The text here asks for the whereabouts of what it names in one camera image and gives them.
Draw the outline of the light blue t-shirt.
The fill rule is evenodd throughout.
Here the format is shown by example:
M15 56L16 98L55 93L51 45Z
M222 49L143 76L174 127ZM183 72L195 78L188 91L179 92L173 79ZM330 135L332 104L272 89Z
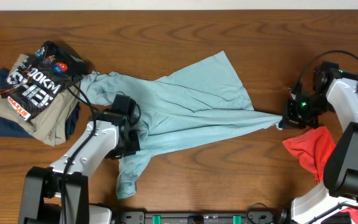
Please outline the light blue t-shirt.
M281 120L254 109L224 52L153 81L92 72L80 88L95 105L109 106L116 95L126 95L140 107L134 126L140 151L119 161L119 199L136 193L135 182L153 156L242 136Z

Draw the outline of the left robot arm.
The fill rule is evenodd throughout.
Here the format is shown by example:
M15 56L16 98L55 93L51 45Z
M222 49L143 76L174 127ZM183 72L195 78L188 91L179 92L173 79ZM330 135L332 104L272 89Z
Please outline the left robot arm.
M104 159L131 156L139 149L129 113L98 112L59 160L28 171L18 222L113 223L110 208L89 202L88 182Z

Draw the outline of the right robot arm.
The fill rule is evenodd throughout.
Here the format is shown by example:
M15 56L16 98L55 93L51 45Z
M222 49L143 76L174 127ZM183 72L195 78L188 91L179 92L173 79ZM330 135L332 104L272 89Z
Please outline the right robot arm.
M358 211L358 75L338 68L314 71L314 94L306 96L301 83L291 90L279 126L318 127L319 115L333 111L343 134L328 152L322 181L291 201L279 223L323 223L351 208Z

